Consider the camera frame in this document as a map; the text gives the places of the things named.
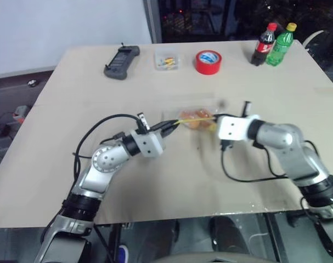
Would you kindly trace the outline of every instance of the yellow bottle cap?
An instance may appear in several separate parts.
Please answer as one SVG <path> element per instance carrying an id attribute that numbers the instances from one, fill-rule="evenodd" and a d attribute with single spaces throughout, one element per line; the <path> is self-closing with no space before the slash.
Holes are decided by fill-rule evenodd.
<path id="1" fill-rule="evenodd" d="M 295 23 L 289 23 L 286 27 L 286 29 L 288 31 L 292 31 L 292 32 L 294 32 L 296 28 L 297 28 L 297 24 L 295 24 Z"/>

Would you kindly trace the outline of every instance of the bottle label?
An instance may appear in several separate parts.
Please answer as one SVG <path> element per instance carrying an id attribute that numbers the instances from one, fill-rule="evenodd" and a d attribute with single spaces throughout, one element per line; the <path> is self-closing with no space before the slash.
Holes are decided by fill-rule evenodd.
<path id="1" fill-rule="evenodd" d="M 286 45 L 280 45 L 278 43 L 276 43 L 276 45 L 274 46 L 274 51 L 276 52 L 280 52 L 280 53 L 286 53 L 288 51 L 289 47 L 287 47 Z"/>
<path id="2" fill-rule="evenodd" d="M 272 44 L 264 44 L 264 43 L 258 42 L 255 49 L 261 53 L 269 53 L 271 47 L 272 47 Z"/>

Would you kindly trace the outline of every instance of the red bottle cap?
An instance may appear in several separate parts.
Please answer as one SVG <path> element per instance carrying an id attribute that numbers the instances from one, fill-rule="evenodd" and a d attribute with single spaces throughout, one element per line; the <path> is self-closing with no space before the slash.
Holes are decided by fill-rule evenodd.
<path id="1" fill-rule="evenodd" d="M 277 24 L 276 23 L 269 23 L 269 25 L 267 26 L 267 29 L 270 31 L 275 31 L 277 28 Z"/>

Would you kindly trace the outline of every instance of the soda bottle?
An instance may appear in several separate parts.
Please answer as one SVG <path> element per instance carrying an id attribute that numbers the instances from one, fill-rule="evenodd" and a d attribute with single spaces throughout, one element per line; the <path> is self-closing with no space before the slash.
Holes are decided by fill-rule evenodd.
<path id="1" fill-rule="evenodd" d="M 269 23 L 267 30 L 259 38 L 259 42 L 256 45 L 252 60 L 250 61 L 251 64 L 259 66 L 265 62 L 266 56 L 275 41 L 274 32 L 276 28 L 276 23 Z"/>
<path id="2" fill-rule="evenodd" d="M 282 62 L 283 57 L 293 43 L 293 32 L 296 28 L 296 24 L 289 23 L 286 27 L 285 32 L 278 36 L 272 52 L 268 55 L 266 59 L 267 64 L 277 66 Z"/>

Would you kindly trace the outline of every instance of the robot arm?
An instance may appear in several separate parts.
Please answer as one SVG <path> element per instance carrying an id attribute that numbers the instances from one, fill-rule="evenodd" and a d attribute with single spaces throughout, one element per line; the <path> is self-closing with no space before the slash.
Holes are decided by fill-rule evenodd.
<path id="1" fill-rule="evenodd" d="M 221 140 L 253 140 L 277 156 L 286 176 L 299 188 L 309 211 L 317 216 L 319 227 L 333 243 L 333 176 L 317 153 L 305 146 L 300 129 L 291 124 L 267 123 L 246 114 L 219 116 L 217 124 Z"/>
<path id="2" fill-rule="evenodd" d="M 90 234 L 100 202 L 108 190 L 112 177 L 134 155 L 157 157 L 165 148 L 163 137 L 170 134 L 175 121 L 161 122 L 149 128 L 143 115 L 139 115 L 144 134 L 132 130 L 111 145 L 100 145 L 93 153 L 91 164 L 77 178 L 62 208 L 49 224 L 35 263 L 89 262 L 90 243 L 82 238 Z"/>

